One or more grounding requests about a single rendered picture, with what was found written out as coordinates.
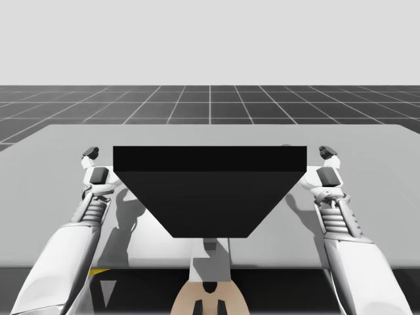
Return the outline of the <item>black screen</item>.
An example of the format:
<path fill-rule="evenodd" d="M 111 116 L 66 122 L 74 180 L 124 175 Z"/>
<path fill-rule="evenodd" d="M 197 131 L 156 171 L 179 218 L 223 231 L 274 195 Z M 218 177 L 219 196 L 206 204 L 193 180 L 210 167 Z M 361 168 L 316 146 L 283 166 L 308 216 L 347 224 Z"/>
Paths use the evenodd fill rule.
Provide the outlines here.
<path fill-rule="evenodd" d="M 305 174 L 304 146 L 114 146 L 114 173 L 174 238 L 246 238 Z"/>

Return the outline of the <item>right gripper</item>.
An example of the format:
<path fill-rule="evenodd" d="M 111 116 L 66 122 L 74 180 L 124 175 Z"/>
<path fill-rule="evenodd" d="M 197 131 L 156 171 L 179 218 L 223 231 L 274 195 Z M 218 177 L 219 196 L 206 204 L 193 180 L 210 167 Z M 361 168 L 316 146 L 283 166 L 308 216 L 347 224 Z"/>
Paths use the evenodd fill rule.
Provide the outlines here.
<path fill-rule="evenodd" d="M 320 146 L 319 153 L 324 167 L 308 166 L 306 173 L 298 181 L 299 185 L 314 197 L 321 195 L 343 196 L 343 180 L 336 168 L 340 168 L 338 153 L 329 146 Z"/>

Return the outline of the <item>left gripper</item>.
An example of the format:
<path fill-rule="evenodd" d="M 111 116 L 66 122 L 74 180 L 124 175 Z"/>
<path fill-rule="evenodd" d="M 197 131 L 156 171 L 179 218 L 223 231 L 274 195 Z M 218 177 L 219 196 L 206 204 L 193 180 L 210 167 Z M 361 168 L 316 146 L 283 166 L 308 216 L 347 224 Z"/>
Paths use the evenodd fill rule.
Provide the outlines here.
<path fill-rule="evenodd" d="M 83 178 L 84 194 L 112 194 L 121 185 L 121 180 L 114 173 L 112 166 L 95 166 L 98 153 L 98 147 L 90 147 L 82 155 L 82 168 L 87 169 Z"/>

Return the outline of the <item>grey stand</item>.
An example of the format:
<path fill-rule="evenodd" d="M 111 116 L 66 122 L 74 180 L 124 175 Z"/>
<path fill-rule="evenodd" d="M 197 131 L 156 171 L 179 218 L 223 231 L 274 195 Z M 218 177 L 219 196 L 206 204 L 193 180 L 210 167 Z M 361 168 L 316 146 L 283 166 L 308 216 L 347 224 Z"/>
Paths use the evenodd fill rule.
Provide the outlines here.
<path fill-rule="evenodd" d="M 192 243 L 190 282 L 230 282 L 231 258 L 228 238 L 199 238 Z"/>

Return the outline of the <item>tan robot part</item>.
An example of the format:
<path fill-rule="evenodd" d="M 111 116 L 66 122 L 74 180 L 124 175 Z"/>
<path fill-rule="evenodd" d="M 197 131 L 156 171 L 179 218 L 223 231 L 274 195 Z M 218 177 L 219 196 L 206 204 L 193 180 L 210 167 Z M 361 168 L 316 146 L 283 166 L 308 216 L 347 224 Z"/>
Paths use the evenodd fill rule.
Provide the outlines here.
<path fill-rule="evenodd" d="M 245 298 L 233 282 L 218 282 L 214 292 L 206 292 L 203 282 L 187 281 L 180 289 L 170 315 L 193 315 L 196 301 L 202 301 L 202 315 L 219 315 L 218 302 L 223 301 L 227 315 L 250 315 Z"/>

